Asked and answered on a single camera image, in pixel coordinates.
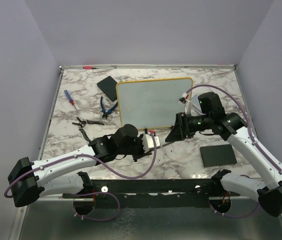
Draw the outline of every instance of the wall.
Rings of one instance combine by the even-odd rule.
[[[3,196],[16,161],[35,160],[48,121],[59,68],[22,0],[0,0],[0,240],[16,208]]]
[[[60,65],[237,64],[273,0],[25,0]]]
[[[282,161],[282,1],[275,0],[239,65],[258,136]]]

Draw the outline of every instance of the metal frame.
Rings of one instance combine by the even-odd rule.
[[[61,82],[62,82],[64,70],[67,70],[67,69],[83,69],[84,66],[85,65],[60,66],[59,67],[60,68],[60,74],[59,74],[59,78],[58,78],[58,82],[57,82],[57,88],[56,88],[56,91],[55,91],[55,94],[54,94],[54,97],[53,97],[53,104],[52,104],[51,109],[50,109],[48,122],[47,122],[46,127],[45,127],[45,131],[44,131],[44,135],[43,135],[43,139],[42,139],[42,143],[41,143],[41,147],[40,147],[40,151],[39,151],[37,160],[40,160],[42,158],[42,154],[43,154],[44,147],[45,147],[45,144],[46,144],[46,139],[47,139],[47,135],[48,135],[48,132],[49,132],[51,119],[52,119],[52,115],[53,115],[53,112],[54,112],[54,109],[55,109],[57,96],[58,96],[60,85],[61,85]],[[90,65],[90,67],[94,67],[94,68],[98,68],[98,69],[131,69],[131,68],[134,68],[134,69],[145,69],[145,68],[147,68],[147,69],[164,69],[164,68],[170,68],[170,69],[179,69],[179,68],[188,68],[188,69],[201,69],[201,68],[206,68],[206,69],[215,69],[215,68],[232,69],[232,70],[234,70],[235,77],[236,77],[236,80],[238,82],[238,85],[239,85],[239,88],[240,88],[240,91],[241,91],[241,94],[242,94],[242,97],[243,97],[243,101],[244,101],[244,103],[246,103],[244,94],[242,92],[242,87],[240,85],[240,81],[239,81],[239,78],[238,78],[237,70],[236,70],[236,67],[234,65],[186,65],[185,66],[185,65],[153,65],[153,64],[142,64],[142,65],[139,65],[139,64],[119,64],[119,65],[106,64],[106,65]],[[246,107],[248,115],[250,116],[250,112],[249,112],[248,107],[246,105],[245,105],[245,107]],[[61,196],[46,196],[46,197],[43,197],[42,199],[39,199],[39,201],[55,201],[55,200],[72,201],[73,199],[72,198],[64,199]],[[90,201],[90,199],[89,198],[82,198],[80,200],[76,199],[76,201]],[[15,220],[13,222],[13,225],[12,225],[9,240],[18,240],[20,238],[22,225],[23,225],[26,213],[27,213],[27,209],[28,208],[26,206],[17,209],[17,213],[16,213],[16,216],[15,216]]]

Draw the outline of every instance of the tabletop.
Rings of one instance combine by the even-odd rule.
[[[97,87],[97,82],[111,76],[119,81],[138,81],[147,79],[183,78],[191,77],[193,85],[211,84],[223,88],[232,94],[242,105],[243,97],[233,69],[229,68],[202,68],[202,69],[66,69],[64,70],[60,88],[57,94],[54,111],[51,117],[50,127],[45,139],[42,159],[57,157],[74,151],[86,145],[78,126],[76,117],[87,120],[103,121],[105,125],[87,124],[84,127],[90,139],[113,134],[121,127],[118,108],[102,119],[100,98],[103,97],[106,109],[113,106],[106,95]],[[73,97],[79,114],[69,103],[64,94],[68,90]],[[193,94],[202,94],[214,91],[208,87],[199,87]],[[240,110],[236,104],[225,94],[217,92],[227,113]],[[156,131],[161,143],[170,132],[170,129]],[[248,175],[252,178],[260,177],[249,162],[236,150],[234,150],[237,164],[226,166],[204,167],[199,151],[200,147],[223,145],[225,141],[220,136],[204,136],[196,134],[194,138],[175,142],[157,150],[155,164],[151,171],[143,179],[202,179],[210,178],[221,169],[228,169],[237,174]],[[107,164],[117,172],[126,176],[137,176],[144,173],[152,161],[152,156],[145,156],[134,162],[132,156],[122,160],[114,160]],[[121,179],[114,173],[105,169],[102,165],[84,168],[91,179]]]

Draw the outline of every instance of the pliers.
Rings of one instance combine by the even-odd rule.
[[[79,131],[82,133],[84,139],[88,142],[91,142],[90,138],[88,137],[86,131],[83,129],[86,124],[98,124],[98,125],[104,125],[103,122],[101,121],[90,121],[90,120],[81,120],[80,118],[76,117],[76,119],[79,121],[77,122],[72,122],[73,125],[79,126]]]
[[[113,112],[113,110],[117,108],[118,102],[116,102],[113,105],[113,107],[111,107],[108,111],[106,111],[106,109],[103,105],[103,96],[102,96],[101,99],[100,99],[100,105],[101,105],[101,108],[102,108],[101,112],[103,113],[102,118],[104,119],[104,118],[108,118],[108,115],[111,114]]]

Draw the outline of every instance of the red screwdriver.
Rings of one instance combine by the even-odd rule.
[[[78,109],[76,108],[75,102],[73,101],[72,97],[70,96],[70,93],[68,92],[68,90],[64,90],[64,93],[65,93],[67,99],[69,100],[69,102],[72,104],[72,106],[77,111],[77,113],[79,113]]]

